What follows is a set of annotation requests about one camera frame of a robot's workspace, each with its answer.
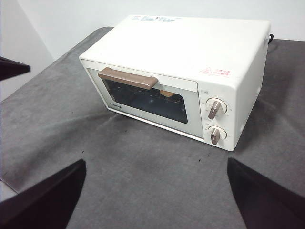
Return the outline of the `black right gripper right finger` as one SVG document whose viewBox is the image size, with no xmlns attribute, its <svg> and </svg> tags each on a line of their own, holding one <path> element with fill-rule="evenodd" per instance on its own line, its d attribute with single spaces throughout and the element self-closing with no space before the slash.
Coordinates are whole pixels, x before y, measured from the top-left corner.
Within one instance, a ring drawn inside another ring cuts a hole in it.
<svg viewBox="0 0 305 229">
<path fill-rule="evenodd" d="M 305 198 L 230 157 L 227 175 L 248 229 L 303 229 Z"/>
</svg>

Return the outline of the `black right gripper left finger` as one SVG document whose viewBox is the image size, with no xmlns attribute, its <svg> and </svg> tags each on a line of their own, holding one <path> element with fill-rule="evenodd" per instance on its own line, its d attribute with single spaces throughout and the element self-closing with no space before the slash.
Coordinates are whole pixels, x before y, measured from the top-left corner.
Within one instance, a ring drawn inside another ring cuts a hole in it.
<svg viewBox="0 0 305 229">
<path fill-rule="evenodd" d="M 64 229 L 86 177 L 83 159 L 0 203 L 2 229 Z"/>
</svg>

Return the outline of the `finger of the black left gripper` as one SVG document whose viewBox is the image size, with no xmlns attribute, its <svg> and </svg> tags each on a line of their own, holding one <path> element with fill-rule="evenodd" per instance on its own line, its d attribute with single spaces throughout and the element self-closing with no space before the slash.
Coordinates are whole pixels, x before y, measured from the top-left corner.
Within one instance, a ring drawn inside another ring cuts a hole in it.
<svg viewBox="0 0 305 229">
<path fill-rule="evenodd" d="M 0 80 L 6 80 L 20 74 L 28 73 L 31 67 L 27 64 L 0 57 Z"/>
</svg>

